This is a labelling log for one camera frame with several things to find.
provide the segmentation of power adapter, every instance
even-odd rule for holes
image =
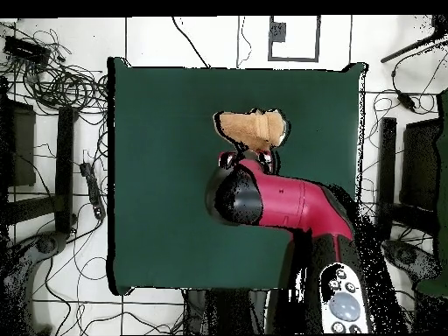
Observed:
[[[402,93],[400,90],[396,90],[398,101],[408,110],[415,112],[416,103],[412,101],[409,94]]]

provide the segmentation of green table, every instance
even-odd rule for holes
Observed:
[[[130,287],[279,286],[289,235],[212,220],[205,187],[229,144],[218,111],[281,109],[291,122],[280,173],[355,190],[360,82],[344,72],[131,68],[115,83],[115,284]]]

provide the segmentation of black border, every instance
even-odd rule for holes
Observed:
[[[270,27],[274,22],[274,16],[269,16],[269,43],[268,43],[268,62],[312,62],[319,63],[320,54],[320,23],[321,17],[317,16],[318,22],[316,24],[316,44],[314,49],[314,58],[283,58],[283,57],[273,57],[272,56],[272,34],[270,32]]]

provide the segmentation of gray button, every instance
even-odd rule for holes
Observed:
[[[344,272],[343,269],[336,270],[336,276],[338,276],[340,279],[346,279],[347,278],[346,272]]]
[[[344,325],[342,325],[340,322],[334,322],[332,324],[332,331],[334,333],[345,333],[346,327]]]
[[[361,329],[357,325],[351,325],[348,331],[350,333],[362,333]]]
[[[361,315],[361,307],[358,301],[346,292],[336,292],[330,300],[332,314],[347,322],[354,322]]]
[[[352,294],[356,291],[354,284],[352,283],[346,283],[346,290]]]
[[[330,281],[330,288],[332,290],[337,291],[337,290],[340,289],[340,283],[338,281],[335,281],[335,280],[334,281]]]

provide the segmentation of control panel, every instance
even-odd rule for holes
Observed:
[[[368,333],[361,283],[347,265],[338,262],[322,270],[320,303],[324,333]]]

